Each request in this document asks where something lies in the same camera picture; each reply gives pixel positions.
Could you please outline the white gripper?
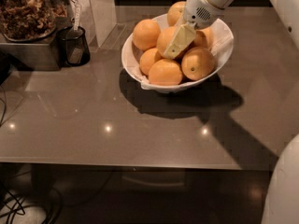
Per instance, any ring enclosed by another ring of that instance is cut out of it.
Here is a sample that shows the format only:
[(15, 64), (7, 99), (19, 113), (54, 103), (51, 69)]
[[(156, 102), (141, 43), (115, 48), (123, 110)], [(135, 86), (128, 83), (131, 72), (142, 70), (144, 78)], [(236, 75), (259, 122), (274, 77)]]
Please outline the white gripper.
[(196, 28), (210, 26), (224, 11), (223, 0), (186, 0), (183, 19), (164, 51), (167, 59), (176, 59), (195, 39)]

